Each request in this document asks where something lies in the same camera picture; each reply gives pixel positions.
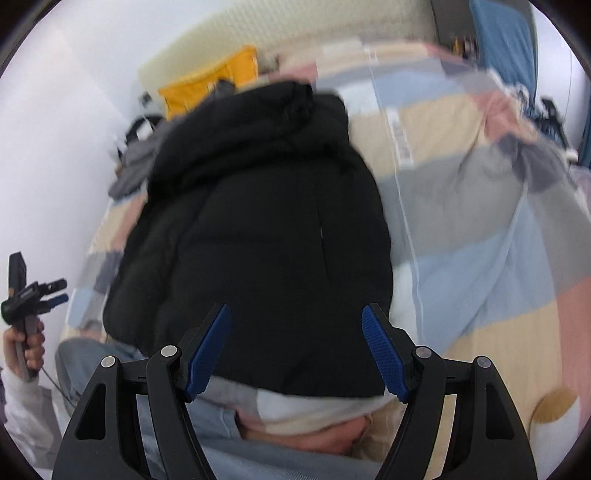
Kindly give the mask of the person's left hand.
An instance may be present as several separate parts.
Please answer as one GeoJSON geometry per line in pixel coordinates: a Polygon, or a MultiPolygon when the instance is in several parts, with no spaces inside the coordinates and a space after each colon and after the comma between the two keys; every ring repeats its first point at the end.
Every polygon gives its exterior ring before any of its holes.
{"type": "Polygon", "coordinates": [[[3,349],[6,367],[19,379],[29,381],[44,366],[44,324],[34,319],[31,334],[18,331],[14,326],[3,332],[3,349]]]}

